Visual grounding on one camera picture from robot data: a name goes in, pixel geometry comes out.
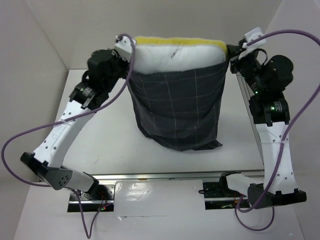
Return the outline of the cream memory foam pillow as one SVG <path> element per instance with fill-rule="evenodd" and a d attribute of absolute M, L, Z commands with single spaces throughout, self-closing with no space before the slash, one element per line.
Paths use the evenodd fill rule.
<path fill-rule="evenodd" d="M 221 40 L 138 36 L 133 70 L 142 74 L 183 72 L 224 63 L 227 45 Z"/>

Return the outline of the dark grey checked pillowcase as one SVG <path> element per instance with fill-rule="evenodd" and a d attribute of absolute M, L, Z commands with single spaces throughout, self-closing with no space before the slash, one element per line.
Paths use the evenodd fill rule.
<path fill-rule="evenodd" d="M 179 152 L 221 147 L 218 123 L 228 65 L 225 61 L 187 71 L 133 72 L 128 90 L 140 132 Z"/>

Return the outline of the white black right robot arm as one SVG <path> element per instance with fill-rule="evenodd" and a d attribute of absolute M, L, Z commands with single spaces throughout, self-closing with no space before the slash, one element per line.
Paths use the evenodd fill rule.
<path fill-rule="evenodd" d="M 247 197 L 251 208 L 263 209 L 303 203 L 307 194 L 300 190 L 293 171 L 289 143 L 292 123 L 284 90 L 293 81 L 294 65 L 284 55 L 274 55 L 263 63 L 260 49 L 246 56 L 240 46 L 228 45 L 230 71 L 252 90 L 249 112 L 262 147 L 264 180 L 256 183 L 239 172 L 224 173 L 218 184 L 223 196 L 234 191 Z"/>

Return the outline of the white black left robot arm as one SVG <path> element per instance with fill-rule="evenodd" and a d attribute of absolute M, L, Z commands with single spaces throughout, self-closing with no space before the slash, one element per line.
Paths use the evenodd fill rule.
<path fill-rule="evenodd" d="M 88 200 L 97 197 L 99 181 L 85 172 L 64 166 L 72 143 L 102 105 L 119 79 L 128 76 L 133 62 L 132 50 L 97 50 L 87 61 L 88 69 L 68 97 L 65 110 L 44 141 L 33 152 L 20 158 L 33 173 L 55 190 L 74 189 Z"/>

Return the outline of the aluminium front rail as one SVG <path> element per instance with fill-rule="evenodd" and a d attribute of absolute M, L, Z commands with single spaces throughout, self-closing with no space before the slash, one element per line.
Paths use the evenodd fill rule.
<path fill-rule="evenodd" d="M 211 179 L 219 178 L 222 173 L 229 171 L 199 171 L 199 172 L 167 172 L 167 173 L 128 173 L 128 174 L 93 174 L 98 181 L 123 180 L 182 180 L 182 179 Z"/>

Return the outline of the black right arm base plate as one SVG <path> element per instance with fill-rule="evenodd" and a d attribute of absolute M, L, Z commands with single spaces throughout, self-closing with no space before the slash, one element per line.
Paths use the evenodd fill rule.
<path fill-rule="evenodd" d="M 202 189 L 198 191 L 205 198 L 240 198 L 243 194 L 231 190 L 226 183 L 222 182 L 204 182 Z"/>

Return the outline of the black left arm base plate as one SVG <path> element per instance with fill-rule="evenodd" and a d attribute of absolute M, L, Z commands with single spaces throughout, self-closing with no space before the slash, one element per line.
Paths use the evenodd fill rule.
<path fill-rule="evenodd" d="M 88 191 L 80 191 L 75 189 L 75 192 L 71 188 L 70 190 L 71 202 L 77 201 L 77 196 L 81 201 L 111 201 L 114 199 L 114 185 L 104 185 L 99 183 L 94 183 Z"/>

